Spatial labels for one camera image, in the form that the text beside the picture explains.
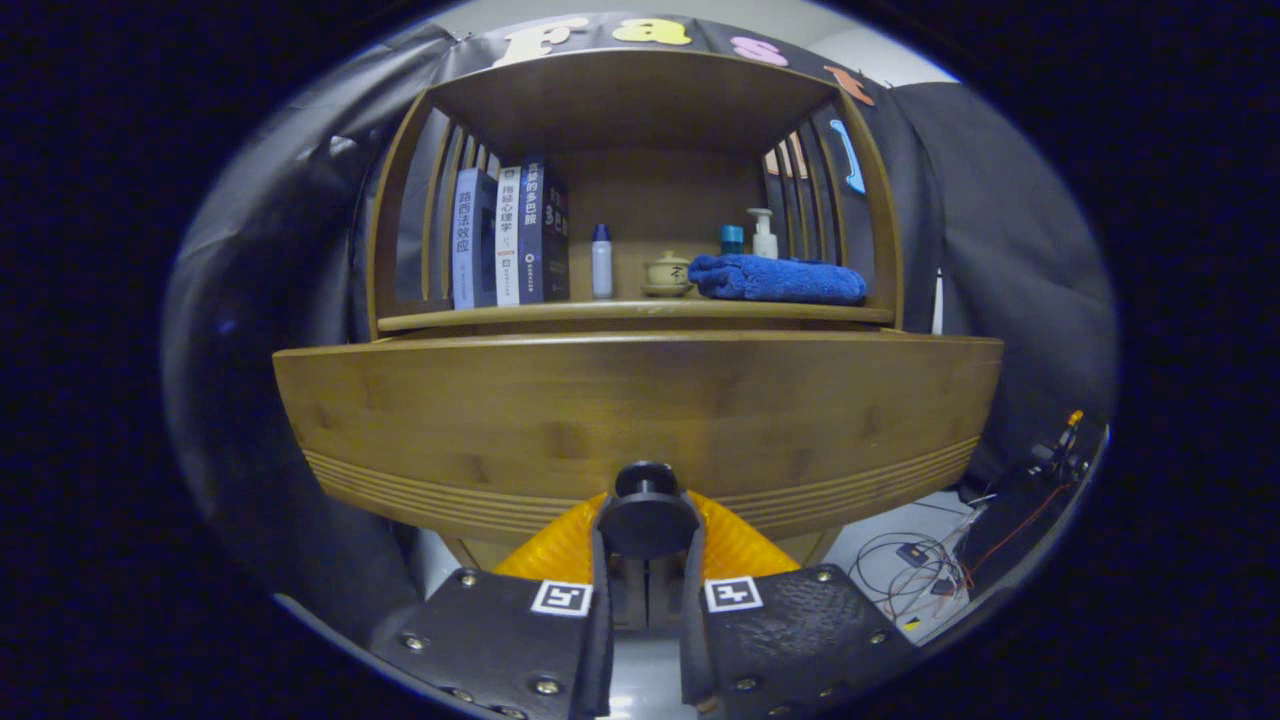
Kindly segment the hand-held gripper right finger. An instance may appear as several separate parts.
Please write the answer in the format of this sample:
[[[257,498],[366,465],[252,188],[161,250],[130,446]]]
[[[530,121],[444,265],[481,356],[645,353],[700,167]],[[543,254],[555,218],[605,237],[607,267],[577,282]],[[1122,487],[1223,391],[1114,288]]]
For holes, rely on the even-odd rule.
[[[833,564],[767,574],[778,550],[685,492],[681,700],[701,719],[818,719],[902,676],[920,650]]]

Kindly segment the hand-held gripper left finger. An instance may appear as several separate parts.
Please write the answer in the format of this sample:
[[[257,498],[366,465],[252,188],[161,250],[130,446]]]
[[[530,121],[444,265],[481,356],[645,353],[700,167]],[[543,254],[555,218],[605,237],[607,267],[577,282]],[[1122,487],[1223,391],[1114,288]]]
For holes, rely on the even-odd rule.
[[[531,577],[460,568],[375,634],[371,652],[449,700],[515,719],[598,719],[614,661],[598,495],[535,536]]]

